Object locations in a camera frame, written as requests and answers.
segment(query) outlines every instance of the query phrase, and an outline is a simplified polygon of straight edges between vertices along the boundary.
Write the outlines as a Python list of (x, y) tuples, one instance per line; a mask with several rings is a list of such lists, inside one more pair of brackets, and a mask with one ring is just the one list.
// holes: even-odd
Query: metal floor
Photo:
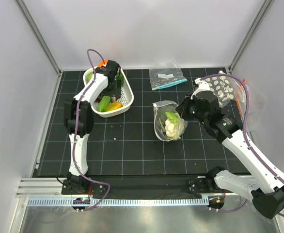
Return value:
[[(225, 209), (235, 209), (244, 200), (226, 196)], [(21, 233), (279, 233), (275, 219), (261, 216), (251, 203), (234, 213), (209, 211), (205, 206), (97, 208), (85, 213), (72, 213), (71, 207), (27, 207)]]

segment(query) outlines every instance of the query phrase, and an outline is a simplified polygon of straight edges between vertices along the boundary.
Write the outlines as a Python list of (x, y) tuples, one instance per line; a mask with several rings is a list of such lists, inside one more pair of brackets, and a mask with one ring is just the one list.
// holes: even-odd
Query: ziplock bag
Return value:
[(153, 103), (154, 130), (161, 141), (169, 142), (179, 139), (187, 127), (187, 121), (180, 118), (175, 110), (177, 106), (176, 102), (170, 100)]
[(153, 91), (187, 81), (176, 62), (168, 63), (165, 66), (166, 68), (150, 69), (150, 82)]

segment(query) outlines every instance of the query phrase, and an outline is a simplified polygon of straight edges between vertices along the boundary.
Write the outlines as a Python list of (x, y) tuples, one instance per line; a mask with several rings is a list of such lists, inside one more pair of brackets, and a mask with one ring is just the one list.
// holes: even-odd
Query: white cable tray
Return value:
[[(73, 204), (76, 197), (61, 198), (29, 198), (27, 207), (61, 207), (61, 206), (84, 206), (96, 204), (99, 199), (91, 199), (89, 204)], [(188, 205), (209, 205), (208, 196), (202, 196), (201, 199), (183, 199), (183, 200), (114, 200), (105, 199), (99, 207), (140, 207), (140, 206), (188, 206)]]

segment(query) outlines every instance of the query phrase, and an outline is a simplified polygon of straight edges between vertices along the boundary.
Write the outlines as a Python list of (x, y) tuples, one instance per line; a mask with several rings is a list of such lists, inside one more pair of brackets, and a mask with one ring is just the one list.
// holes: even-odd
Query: cauliflower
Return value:
[(173, 123), (171, 123), (169, 119), (167, 119), (165, 122), (165, 130), (168, 137), (173, 137), (176, 134), (175, 128), (176, 126), (173, 125)]
[(184, 122), (178, 114), (166, 112), (167, 120), (165, 121), (165, 130), (167, 137), (177, 139), (184, 129)]

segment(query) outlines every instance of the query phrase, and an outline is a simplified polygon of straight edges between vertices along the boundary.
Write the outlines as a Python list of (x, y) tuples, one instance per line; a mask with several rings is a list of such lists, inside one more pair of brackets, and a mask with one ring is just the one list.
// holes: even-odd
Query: green vegetable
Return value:
[(177, 125), (177, 122), (179, 121), (178, 114), (170, 113), (170, 112), (165, 112), (165, 114), (173, 125)]
[(87, 76), (86, 76), (86, 84), (89, 83), (90, 79), (92, 79), (93, 77), (93, 72), (90, 72)]
[(100, 101), (100, 103), (98, 105), (98, 111), (99, 112), (103, 112), (104, 109), (108, 106), (110, 101), (111, 101), (111, 97), (110, 96), (102, 97), (102, 100)]
[(177, 113), (177, 111), (175, 110), (175, 107), (171, 105), (166, 105), (166, 106), (159, 108), (157, 111), (157, 117), (158, 119), (160, 119), (161, 122), (165, 122), (168, 119), (166, 112)]
[(117, 79), (117, 80), (120, 80), (120, 81), (122, 82), (122, 86), (124, 85), (124, 76), (123, 76), (123, 73), (122, 73), (122, 72), (117, 76), (116, 79)]

